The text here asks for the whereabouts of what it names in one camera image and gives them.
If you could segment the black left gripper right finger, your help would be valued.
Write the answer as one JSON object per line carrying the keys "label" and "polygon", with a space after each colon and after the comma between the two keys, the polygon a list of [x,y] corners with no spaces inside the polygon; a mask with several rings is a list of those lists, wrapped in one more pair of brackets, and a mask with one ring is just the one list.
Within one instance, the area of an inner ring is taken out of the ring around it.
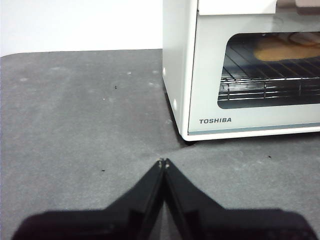
{"label": "black left gripper right finger", "polygon": [[279,208],[224,208],[197,188],[168,158],[165,201],[184,240],[313,240],[299,213]]}

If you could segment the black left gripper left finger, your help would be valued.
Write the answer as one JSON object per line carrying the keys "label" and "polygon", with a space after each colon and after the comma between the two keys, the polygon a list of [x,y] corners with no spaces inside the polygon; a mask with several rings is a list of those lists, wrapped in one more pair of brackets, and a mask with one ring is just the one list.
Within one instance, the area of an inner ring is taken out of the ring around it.
{"label": "black left gripper left finger", "polygon": [[164,160],[104,209],[47,211],[27,217],[14,240],[147,240],[163,204]]}

